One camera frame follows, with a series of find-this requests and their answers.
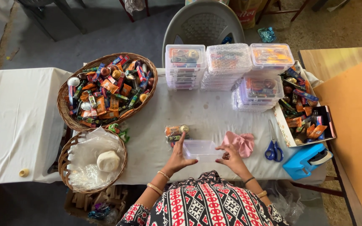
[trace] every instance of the white soap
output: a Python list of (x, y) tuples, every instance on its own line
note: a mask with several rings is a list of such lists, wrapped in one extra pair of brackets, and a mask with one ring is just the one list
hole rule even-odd
[(98, 169), (104, 172), (114, 172), (119, 166), (119, 157), (115, 151), (101, 153), (97, 158)]

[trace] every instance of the wicker basket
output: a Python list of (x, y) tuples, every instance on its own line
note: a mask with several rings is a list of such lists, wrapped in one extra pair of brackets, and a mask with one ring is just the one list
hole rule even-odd
[[(83, 132), (91, 132), (93, 130), (95, 130), (95, 128), (89, 128), (89, 129), (83, 130), (83, 131), (79, 132), (77, 135), (73, 136), (71, 139), (69, 139), (68, 143), (66, 143), (65, 146), (62, 148), (61, 154), (59, 155), (59, 158), (58, 158), (59, 175), (61, 176), (63, 183), (66, 186), (68, 186), (71, 190), (73, 190), (71, 184), (69, 183), (69, 175), (71, 174), (71, 171), (67, 169), (67, 166), (71, 163), (71, 161), (68, 160), (68, 156), (69, 156), (68, 151), (69, 151), (69, 149), (71, 149), (72, 145), (79, 143), (78, 139), (86, 138), (86, 136), (83, 134)], [(117, 134), (113, 133), (110, 130), (105, 129), (105, 131), (118, 136)], [(106, 190), (106, 188), (113, 185), (113, 183), (116, 182), (118, 180), (118, 178), (121, 176), (121, 174), (124, 172), (125, 166), (127, 165), (128, 153), (127, 153), (127, 148), (124, 145), (124, 142), (120, 138), (119, 138), (119, 140), (121, 141), (122, 146), (124, 147), (125, 158), (124, 158), (124, 162), (122, 163), (121, 172), (119, 172), (117, 178), (115, 178), (115, 180), (113, 180), (109, 185), (105, 186), (104, 188), (93, 189), (93, 190), (89, 190), (89, 191), (82, 191), (81, 193), (93, 194), (96, 192)]]
[[(132, 53), (119, 53), (119, 54), (111, 54), (111, 55), (107, 55), (104, 57), (101, 57), (99, 59), (96, 59), (88, 64), (86, 64), (85, 66), (83, 66), (81, 69), (77, 70), (71, 77), (75, 77), (77, 76), (79, 73), (81, 73), (84, 69), (89, 69), (89, 68), (93, 68), (93, 67), (98, 67), (100, 65), (100, 63), (104, 63), (104, 64), (109, 64), (111, 63), (113, 60), (115, 60), (119, 55), (128, 55), (129, 56), (129, 60), (136, 60), (136, 59), (140, 59), (142, 60), (148, 70), (150, 70), (153, 73), (154, 76), (154, 84), (152, 87), (152, 90), (150, 91), (149, 96), (146, 98), (146, 100), (137, 108), (129, 110), (127, 113), (123, 114), (121, 117), (119, 117), (119, 119), (117, 121), (114, 121), (110, 124), (113, 123), (121, 123), (124, 120), (130, 118), (131, 116), (133, 116), (135, 113), (137, 113), (138, 111), (140, 111), (148, 102), (149, 100), (152, 98), (154, 91), (156, 90), (156, 84), (157, 84), (157, 70), (156, 67), (154, 66), (154, 64), (147, 58), (138, 55), (138, 54), (132, 54)], [(75, 118), (73, 118), (70, 114), (69, 114), (69, 107), (68, 107), (68, 103), (65, 101), (64, 97), (68, 95), (68, 85), (65, 82), (61, 88), (58, 91), (58, 98), (57, 98), (57, 107), (58, 107), (58, 111), (59, 114), (61, 115), (63, 121), (73, 130), (75, 131), (82, 131), (82, 130), (87, 130), (90, 127), (80, 124), (80, 122), (78, 120), (76, 120)]]

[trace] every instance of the woman's left hand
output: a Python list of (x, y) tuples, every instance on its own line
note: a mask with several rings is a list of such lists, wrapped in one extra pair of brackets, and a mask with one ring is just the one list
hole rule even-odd
[(175, 142), (173, 153), (171, 154), (171, 157), (167, 161), (166, 165), (161, 170), (169, 177), (171, 177), (175, 172), (180, 171), (182, 168), (193, 165), (198, 162), (197, 159), (184, 158), (182, 153), (184, 138), (185, 138), (185, 132), (182, 133), (180, 140)]

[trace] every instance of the blue tape dispenser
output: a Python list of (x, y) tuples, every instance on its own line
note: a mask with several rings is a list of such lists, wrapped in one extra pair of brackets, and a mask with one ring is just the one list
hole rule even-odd
[(324, 144), (306, 145), (284, 163), (283, 168), (293, 180), (298, 180), (309, 177), (314, 169), (332, 157)]

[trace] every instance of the bangle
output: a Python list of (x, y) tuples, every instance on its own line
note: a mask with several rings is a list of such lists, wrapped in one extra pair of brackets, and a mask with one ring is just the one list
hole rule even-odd
[(255, 179), (255, 177), (249, 178), (246, 182), (244, 182), (244, 184), (248, 183), (248, 182), (249, 182), (250, 180), (252, 180), (252, 179)]
[(165, 176), (167, 178), (167, 180), (170, 180), (170, 177), (168, 177), (165, 173), (163, 173), (162, 171), (158, 171), (157, 173), (161, 173), (163, 176)]
[(150, 188), (152, 188), (152, 189), (153, 189), (155, 192), (157, 192), (159, 195), (163, 195), (163, 192), (162, 192), (160, 189), (158, 189), (156, 186), (154, 186), (153, 184), (148, 183), (147, 186), (150, 187)]
[(264, 197), (264, 196), (267, 195), (267, 194), (268, 194), (267, 191), (263, 191), (263, 192), (257, 194), (257, 196), (258, 196), (258, 198), (262, 198), (262, 197)]

